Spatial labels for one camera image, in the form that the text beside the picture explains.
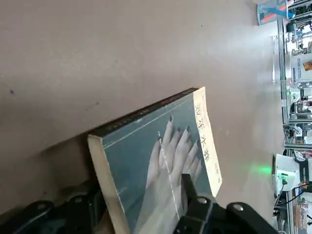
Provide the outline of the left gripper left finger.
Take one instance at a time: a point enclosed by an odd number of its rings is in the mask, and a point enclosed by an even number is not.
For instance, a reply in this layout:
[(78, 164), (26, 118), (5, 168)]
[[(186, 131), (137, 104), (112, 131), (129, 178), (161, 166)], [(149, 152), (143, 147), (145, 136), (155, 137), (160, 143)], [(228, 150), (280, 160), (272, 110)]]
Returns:
[(95, 180), (69, 189), (58, 202), (35, 201), (7, 214), (2, 234), (113, 234), (106, 204)]

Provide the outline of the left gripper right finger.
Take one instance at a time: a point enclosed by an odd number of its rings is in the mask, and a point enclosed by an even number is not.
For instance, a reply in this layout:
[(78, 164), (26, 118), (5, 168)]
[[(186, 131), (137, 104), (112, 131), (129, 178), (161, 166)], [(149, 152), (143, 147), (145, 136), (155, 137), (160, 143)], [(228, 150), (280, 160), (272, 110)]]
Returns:
[(182, 203), (187, 210), (175, 234), (276, 234), (256, 210), (243, 202), (221, 207), (213, 198), (198, 196), (189, 174), (182, 174)]

